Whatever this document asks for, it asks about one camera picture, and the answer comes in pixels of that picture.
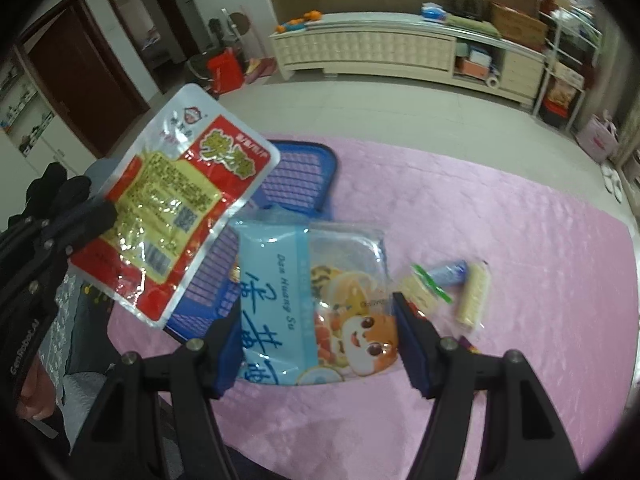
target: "wooden door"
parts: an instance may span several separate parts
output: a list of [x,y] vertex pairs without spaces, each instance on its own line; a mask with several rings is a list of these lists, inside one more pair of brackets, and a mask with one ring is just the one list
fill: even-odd
[[29,52],[50,95],[101,155],[113,147],[140,114],[118,84],[100,51],[67,7]]

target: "paper roll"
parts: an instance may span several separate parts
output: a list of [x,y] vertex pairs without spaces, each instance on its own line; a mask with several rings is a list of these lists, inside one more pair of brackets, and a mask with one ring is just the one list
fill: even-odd
[[500,81],[495,75],[491,75],[486,79],[486,85],[489,88],[500,88]]

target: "hand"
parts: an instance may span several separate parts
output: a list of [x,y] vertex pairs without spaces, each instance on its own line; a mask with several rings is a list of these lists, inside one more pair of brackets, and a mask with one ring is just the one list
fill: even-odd
[[40,358],[36,357],[24,380],[15,413],[20,418],[42,420],[53,415],[55,409],[56,389]]

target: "doorway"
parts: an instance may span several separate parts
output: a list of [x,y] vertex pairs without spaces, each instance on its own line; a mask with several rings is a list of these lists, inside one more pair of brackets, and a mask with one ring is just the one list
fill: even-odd
[[175,0],[108,0],[162,93],[184,83],[184,63],[199,53]]
[[25,31],[18,47],[52,108],[95,156],[105,156],[149,110],[85,0],[62,0]]

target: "pink bag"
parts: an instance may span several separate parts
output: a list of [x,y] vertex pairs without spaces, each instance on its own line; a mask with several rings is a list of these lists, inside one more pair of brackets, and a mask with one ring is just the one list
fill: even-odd
[[618,148],[616,127],[605,110],[604,121],[592,115],[589,122],[575,137],[580,147],[597,163],[604,162]]

